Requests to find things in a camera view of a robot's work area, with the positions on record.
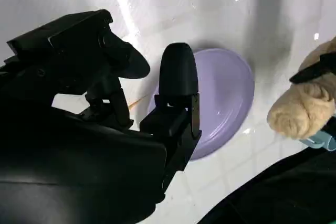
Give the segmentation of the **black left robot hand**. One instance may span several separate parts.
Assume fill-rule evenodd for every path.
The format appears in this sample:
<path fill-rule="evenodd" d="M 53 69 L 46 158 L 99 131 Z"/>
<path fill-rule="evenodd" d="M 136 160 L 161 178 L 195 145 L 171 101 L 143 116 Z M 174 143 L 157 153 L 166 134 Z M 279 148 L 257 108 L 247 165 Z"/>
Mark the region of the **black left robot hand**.
<path fill-rule="evenodd" d="M 335 52 L 320 55 L 319 61 L 309 67 L 300 70 L 289 81 L 293 84 L 300 84 L 317 79 L 325 74 L 335 75 Z"/>

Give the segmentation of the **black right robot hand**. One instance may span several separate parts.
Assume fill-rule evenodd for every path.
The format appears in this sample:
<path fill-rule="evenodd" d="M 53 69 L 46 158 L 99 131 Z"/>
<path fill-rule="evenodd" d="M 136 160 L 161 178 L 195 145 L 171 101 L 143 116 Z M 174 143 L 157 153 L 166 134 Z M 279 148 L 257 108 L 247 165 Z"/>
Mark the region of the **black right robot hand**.
<path fill-rule="evenodd" d="M 8 42 L 1 67 L 1 223 L 137 223 L 165 198 L 202 135 L 190 46 L 166 47 L 154 109 L 133 120 L 120 79 L 146 59 L 105 10 L 65 15 Z"/>

